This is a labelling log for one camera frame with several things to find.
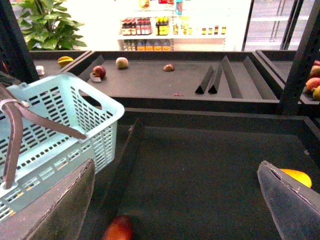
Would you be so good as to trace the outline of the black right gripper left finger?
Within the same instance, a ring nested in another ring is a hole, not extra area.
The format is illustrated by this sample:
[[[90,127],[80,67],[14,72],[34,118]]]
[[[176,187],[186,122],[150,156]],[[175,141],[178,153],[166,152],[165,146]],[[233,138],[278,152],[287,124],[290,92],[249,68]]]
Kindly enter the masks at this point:
[[[0,224],[2,240],[76,240],[95,182],[88,159],[26,208]]]

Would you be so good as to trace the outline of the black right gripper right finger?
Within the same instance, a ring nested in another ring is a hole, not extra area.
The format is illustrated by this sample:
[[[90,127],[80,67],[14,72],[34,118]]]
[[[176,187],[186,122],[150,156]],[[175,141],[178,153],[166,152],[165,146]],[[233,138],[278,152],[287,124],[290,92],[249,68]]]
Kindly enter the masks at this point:
[[[257,170],[262,196],[282,240],[320,238],[320,194],[268,161]]]

